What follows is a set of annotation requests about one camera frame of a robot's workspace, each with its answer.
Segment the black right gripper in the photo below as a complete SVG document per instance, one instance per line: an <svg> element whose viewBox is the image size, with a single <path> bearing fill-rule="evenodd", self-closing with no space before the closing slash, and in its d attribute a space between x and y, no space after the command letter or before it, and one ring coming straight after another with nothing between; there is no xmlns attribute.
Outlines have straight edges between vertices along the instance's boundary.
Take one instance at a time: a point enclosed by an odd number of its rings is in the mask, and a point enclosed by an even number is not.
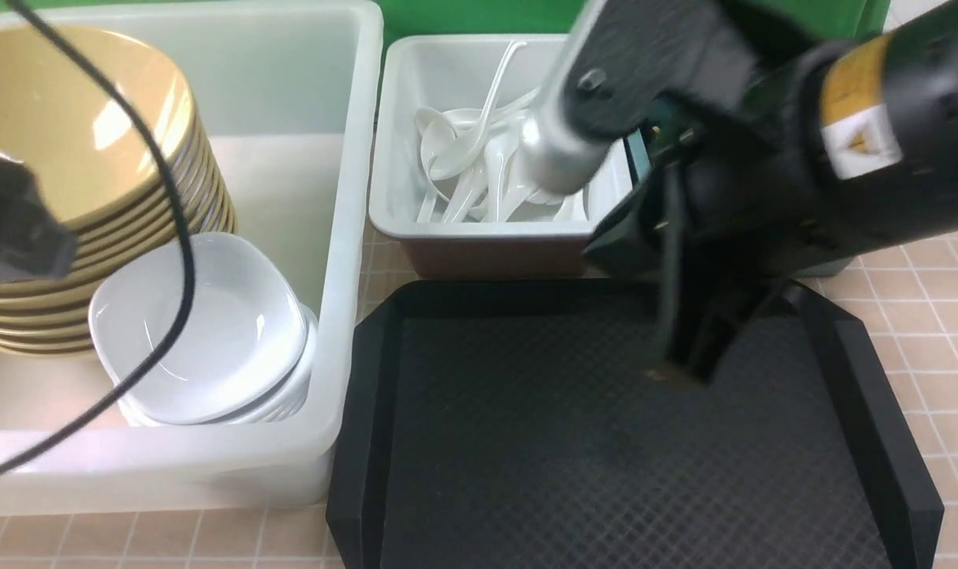
<svg viewBox="0 0 958 569"><path fill-rule="evenodd" d="M651 378L709 384L754 320L793 311L831 386L855 380L840 309L796 276L858 256L868 239L835 191L817 119L790 119L782 144L736 157L702 127L646 129L651 169L596 227L584 255L610 277L658 277Z"/></svg>

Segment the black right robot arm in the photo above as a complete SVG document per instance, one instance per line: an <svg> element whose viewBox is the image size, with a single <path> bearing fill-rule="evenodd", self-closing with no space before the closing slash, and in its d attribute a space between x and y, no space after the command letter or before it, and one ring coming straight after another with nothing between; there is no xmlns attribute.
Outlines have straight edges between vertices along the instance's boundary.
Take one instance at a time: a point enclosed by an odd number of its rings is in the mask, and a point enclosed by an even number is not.
<svg viewBox="0 0 958 569"><path fill-rule="evenodd" d="M751 1L590 1L516 157L575 194L654 119L583 257L658 278L648 375L703 384L789 278L958 231L958 1L861 43Z"/></svg>

